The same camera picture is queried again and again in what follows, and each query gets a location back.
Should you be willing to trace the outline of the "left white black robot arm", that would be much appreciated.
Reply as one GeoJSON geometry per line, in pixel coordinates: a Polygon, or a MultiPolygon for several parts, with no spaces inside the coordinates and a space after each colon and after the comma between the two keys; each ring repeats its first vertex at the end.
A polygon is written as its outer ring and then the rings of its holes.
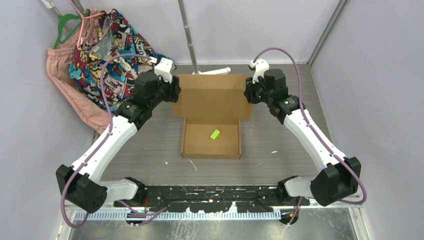
{"type": "Polygon", "coordinates": [[[176,75],[169,82],[153,72],[139,75],[130,98],[115,111],[107,130],[72,165],[62,164],[56,170],[61,206],[69,201],[89,214],[109,203],[143,206],[147,190],[141,181],[133,177],[114,181],[101,178],[123,145],[152,117],[153,110],[161,102],[176,103],[180,93],[180,78],[176,75]]]}

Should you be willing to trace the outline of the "small green block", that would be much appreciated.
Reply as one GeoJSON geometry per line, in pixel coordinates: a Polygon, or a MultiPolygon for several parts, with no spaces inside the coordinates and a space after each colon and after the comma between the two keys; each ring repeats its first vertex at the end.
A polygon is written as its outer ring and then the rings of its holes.
{"type": "Polygon", "coordinates": [[[215,129],[212,134],[210,135],[210,139],[212,140],[216,140],[217,137],[220,135],[221,131],[218,129],[215,129]]]}

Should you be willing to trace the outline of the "brown cardboard box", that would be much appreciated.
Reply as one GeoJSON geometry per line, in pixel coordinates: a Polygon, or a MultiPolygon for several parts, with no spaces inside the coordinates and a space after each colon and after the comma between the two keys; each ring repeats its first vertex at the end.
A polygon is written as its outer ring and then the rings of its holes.
{"type": "Polygon", "coordinates": [[[180,74],[181,92],[172,114],[184,119],[181,155],[186,159],[239,159],[241,120],[250,120],[253,105],[244,95],[243,74],[180,74]],[[220,130],[216,140],[210,139],[220,130]]]}

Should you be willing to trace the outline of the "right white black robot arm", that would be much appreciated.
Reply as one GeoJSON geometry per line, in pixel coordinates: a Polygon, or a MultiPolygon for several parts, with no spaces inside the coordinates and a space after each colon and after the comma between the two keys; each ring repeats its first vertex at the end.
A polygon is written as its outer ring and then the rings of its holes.
{"type": "Polygon", "coordinates": [[[288,129],[311,157],[318,174],[312,178],[292,176],[282,180],[277,198],[291,205],[297,197],[316,200],[321,206],[357,193],[362,165],[357,157],[347,157],[313,121],[306,106],[296,95],[289,94],[286,76],[280,69],[265,70],[257,77],[248,77],[244,95],[250,104],[265,103],[271,115],[288,129]]]}

